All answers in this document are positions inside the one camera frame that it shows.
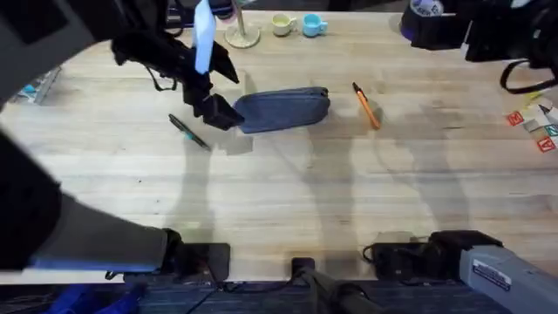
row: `small cup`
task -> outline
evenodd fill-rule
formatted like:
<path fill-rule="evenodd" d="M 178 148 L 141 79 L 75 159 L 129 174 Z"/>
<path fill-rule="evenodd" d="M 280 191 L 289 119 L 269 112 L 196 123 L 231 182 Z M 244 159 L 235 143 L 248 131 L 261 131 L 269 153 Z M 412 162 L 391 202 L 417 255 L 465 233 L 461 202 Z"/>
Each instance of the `small cup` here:
<path fill-rule="evenodd" d="M 304 16 L 303 19 L 303 34 L 306 37 L 314 38 L 318 35 L 323 35 L 328 30 L 328 23 L 314 13 Z"/>
<path fill-rule="evenodd" d="M 273 33 L 278 37 L 284 37 L 296 28 L 296 18 L 290 18 L 285 14 L 279 13 L 273 16 Z"/>

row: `gray pencil case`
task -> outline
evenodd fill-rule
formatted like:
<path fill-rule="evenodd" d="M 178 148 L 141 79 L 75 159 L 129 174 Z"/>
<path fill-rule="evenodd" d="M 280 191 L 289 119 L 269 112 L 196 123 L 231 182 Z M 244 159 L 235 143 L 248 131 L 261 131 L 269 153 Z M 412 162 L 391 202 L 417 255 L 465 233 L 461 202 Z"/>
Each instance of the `gray pencil case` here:
<path fill-rule="evenodd" d="M 259 133 L 315 124 L 328 115 L 330 99 L 327 88 L 306 87 L 242 96 L 234 107 L 244 117 L 240 129 Z"/>

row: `label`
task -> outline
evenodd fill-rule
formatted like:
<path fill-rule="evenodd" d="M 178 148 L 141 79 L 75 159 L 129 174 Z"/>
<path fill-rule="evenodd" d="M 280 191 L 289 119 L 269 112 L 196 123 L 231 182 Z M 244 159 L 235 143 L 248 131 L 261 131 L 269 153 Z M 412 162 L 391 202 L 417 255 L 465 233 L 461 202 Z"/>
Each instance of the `label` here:
<path fill-rule="evenodd" d="M 545 126 L 549 136 L 558 136 L 558 128 L 556 126 Z"/>
<path fill-rule="evenodd" d="M 473 273 L 494 283 L 505 291 L 512 289 L 512 278 L 481 261 L 473 260 Z"/>
<path fill-rule="evenodd" d="M 444 14 L 444 5 L 437 0 L 411 0 L 411 9 L 421 17 L 439 17 Z"/>
<path fill-rule="evenodd" d="M 550 152 L 551 150 L 556 149 L 556 145 L 554 144 L 552 139 L 550 139 L 548 136 L 542 140 L 539 140 L 537 142 L 537 146 L 543 153 Z"/>
<path fill-rule="evenodd" d="M 507 116 L 507 121 L 511 126 L 517 126 L 518 124 L 522 123 L 524 119 L 521 116 L 521 113 L 513 112 Z"/>

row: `wooden tabletop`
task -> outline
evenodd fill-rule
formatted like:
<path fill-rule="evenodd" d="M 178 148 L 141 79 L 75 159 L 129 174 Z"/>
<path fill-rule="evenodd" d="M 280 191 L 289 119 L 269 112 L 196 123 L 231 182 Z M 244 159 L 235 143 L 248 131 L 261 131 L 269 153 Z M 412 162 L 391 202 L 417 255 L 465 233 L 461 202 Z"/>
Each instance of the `wooden tabletop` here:
<path fill-rule="evenodd" d="M 324 86 L 331 109 L 317 125 L 251 136 L 205 126 L 181 92 L 156 92 L 142 66 L 118 67 L 98 44 L 63 65 L 42 106 L 8 105 L 2 126 L 81 201 L 188 242 L 230 243 L 231 279 L 285 278 L 294 256 L 333 276 L 369 277 L 365 245 L 440 229 L 483 231 L 558 275 L 558 155 L 507 125 L 524 98 L 500 89 L 504 63 L 412 49 L 399 14 L 323 13 L 327 35 L 309 39 L 274 37 L 274 13 L 246 12 L 262 27 L 247 50 L 225 44 L 219 25 L 242 84 L 214 74 L 214 92 L 232 104 L 246 92 Z M 381 130 L 353 81 L 383 110 Z M 169 113 L 213 152 L 185 140 Z M 1 280 L 104 281 L 37 271 Z"/>

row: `blue cup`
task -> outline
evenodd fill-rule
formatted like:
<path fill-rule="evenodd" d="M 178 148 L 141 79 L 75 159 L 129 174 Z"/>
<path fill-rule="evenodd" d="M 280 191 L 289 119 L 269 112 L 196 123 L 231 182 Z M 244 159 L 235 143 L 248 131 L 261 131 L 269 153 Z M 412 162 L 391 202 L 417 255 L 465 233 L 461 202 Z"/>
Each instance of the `blue cup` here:
<path fill-rule="evenodd" d="M 307 14 L 303 18 L 303 34 L 306 37 L 313 38 L 324 34 L 328 30 L 328 23 L 316 14 Z"/>

